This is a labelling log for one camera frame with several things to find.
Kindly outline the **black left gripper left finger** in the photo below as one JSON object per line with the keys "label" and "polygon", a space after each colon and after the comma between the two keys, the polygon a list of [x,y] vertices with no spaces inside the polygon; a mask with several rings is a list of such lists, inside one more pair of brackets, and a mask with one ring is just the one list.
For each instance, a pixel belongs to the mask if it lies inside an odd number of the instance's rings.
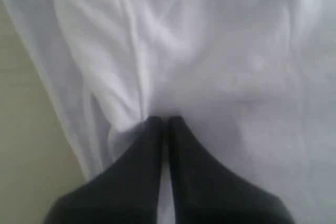
{"label": "black left gripper left finger", "polygon": [[92,181],[59,198],[45,223],[156,223],[162,128],[151,116],[125,153]]}

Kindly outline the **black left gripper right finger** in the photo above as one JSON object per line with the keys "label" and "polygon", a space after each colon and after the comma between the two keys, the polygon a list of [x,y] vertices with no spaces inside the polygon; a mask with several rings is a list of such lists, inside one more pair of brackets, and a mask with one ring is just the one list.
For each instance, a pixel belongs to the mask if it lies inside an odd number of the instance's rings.
{"label": "black left gripper right finger", "polygon": [[176,223],[294,223],[281,199],[223,166],[182,117],[167,129]]}

